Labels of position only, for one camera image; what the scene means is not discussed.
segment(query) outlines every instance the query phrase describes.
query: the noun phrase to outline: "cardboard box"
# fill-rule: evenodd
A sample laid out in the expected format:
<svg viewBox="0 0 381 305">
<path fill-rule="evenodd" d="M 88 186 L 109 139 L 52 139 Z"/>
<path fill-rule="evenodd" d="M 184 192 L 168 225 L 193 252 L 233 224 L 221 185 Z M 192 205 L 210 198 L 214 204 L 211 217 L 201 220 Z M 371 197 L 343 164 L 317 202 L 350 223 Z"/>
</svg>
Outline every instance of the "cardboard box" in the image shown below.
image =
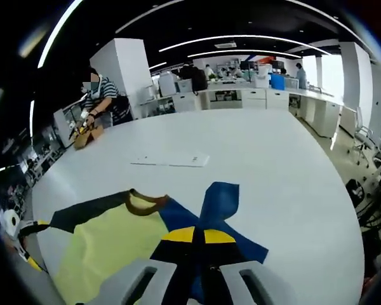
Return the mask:
<svg viewBox="0 0 381 305">
<path fill-rule="evenodd" d="M 89 129 L 82 133 L 81 135 L 78 135 L 74 142 L 75 149 L 82 149 L 85 146 L 87 146 L 90 142 L 93 142 L 99 136 L 101 136 L 104 132 L 103 126 L 99 125 L 93 129 Z"/>
</svg>

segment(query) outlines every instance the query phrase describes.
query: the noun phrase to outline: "blue container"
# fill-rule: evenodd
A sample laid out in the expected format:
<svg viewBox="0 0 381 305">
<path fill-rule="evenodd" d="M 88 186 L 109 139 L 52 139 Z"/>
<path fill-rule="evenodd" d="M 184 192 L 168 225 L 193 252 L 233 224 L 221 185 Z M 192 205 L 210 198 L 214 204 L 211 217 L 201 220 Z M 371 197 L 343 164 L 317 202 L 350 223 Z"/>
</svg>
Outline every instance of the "blue container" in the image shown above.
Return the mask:
<svg viewBox="0 0 381 305">
<path fill-rule="evenodd" d="M 285 90 L 284 77 L 279 74 L 271 74 L 271 87 L 276 90 Z"/>
</svg>

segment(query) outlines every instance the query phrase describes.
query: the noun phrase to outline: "round white table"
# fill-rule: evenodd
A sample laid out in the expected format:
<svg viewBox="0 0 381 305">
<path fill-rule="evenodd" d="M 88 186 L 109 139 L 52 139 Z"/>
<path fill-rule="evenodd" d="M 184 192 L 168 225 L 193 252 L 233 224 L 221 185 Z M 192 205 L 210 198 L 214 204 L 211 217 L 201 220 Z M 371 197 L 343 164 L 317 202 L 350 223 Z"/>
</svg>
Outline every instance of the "round white table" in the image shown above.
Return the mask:
<svg viewBox="0 0 381 305">
<path fill-rule="evenodd" d="M 202 168 L 130 164 L 166 151 L 210 160 Z M 169 194 L 199 215 L 214 181 L 240 185 L 239 209 L 227 222 L 269 249 L 264 266 L 292 286 L 297 304 L 358 302 L 364 253 L 355 210 L 325 152 L 286 111 L 185 112 L 109 128 L 88 147 L 67 151 L 34 186 L 34 218 L 50 220 L 56 210 L 132 187 Z M 38 236 L 52 276 L 68 235 Z"/>
</svg>

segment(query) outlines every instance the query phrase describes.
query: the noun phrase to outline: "paper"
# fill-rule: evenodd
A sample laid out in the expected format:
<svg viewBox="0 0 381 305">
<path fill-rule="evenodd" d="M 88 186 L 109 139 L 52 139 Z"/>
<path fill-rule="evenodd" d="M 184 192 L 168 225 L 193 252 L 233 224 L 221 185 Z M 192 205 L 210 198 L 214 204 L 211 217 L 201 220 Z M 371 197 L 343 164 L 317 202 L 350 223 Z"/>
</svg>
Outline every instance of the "paper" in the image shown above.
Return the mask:
<svg viewBox="0 0 381 305">
<path fill-rule="evenodd" d="M 200 152 L 164 152 L 150 153 L 145 156 L 136 157 L 131 164 L 135 165 L 159 165 L 159 166 L 184 166 L 204 167 L 208 164 L 209 156 Z"/>
</svg>

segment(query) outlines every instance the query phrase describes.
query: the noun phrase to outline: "striped shirt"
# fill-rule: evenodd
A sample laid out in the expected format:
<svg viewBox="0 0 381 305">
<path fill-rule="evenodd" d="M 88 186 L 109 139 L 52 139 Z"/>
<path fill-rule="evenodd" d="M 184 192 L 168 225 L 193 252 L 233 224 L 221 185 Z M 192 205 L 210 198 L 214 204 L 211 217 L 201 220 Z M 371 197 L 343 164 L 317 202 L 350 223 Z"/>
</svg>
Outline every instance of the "striped shirt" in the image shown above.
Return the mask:
<svg viewBox="0 0 381 305">
<path fill-rule="evenodd" d="M 102 83 L 100 84 L 100 94 L 97 96 L 98 88 L 96 90 L 90 90 L 86 97 L 83 107 L 89 111 L 92 111 L 98 104 L 101 103 L 107 97 L 112 98 L 112 103 L 108 107 L 108 111 L 112 114 L 113 123 L 119 122 L 130 112 L 130 107 L 118 107 L 116 105 L 115 98 L 119 96 L 119 90 L 117 86 L 107 77 L 102 76 Z"/>
</svg>

